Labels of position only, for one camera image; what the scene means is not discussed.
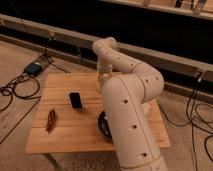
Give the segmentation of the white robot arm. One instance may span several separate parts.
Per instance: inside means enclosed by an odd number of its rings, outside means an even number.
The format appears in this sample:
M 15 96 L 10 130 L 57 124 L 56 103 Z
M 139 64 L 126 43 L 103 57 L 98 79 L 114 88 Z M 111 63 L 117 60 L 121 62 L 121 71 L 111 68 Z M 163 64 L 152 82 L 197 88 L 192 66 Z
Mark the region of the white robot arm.
M 164 88 L 161 73 L 118 51 L 112 37 L 97 40 L 97 72 L 112 140 L 121 171 L 168 171 L 143 104 Z

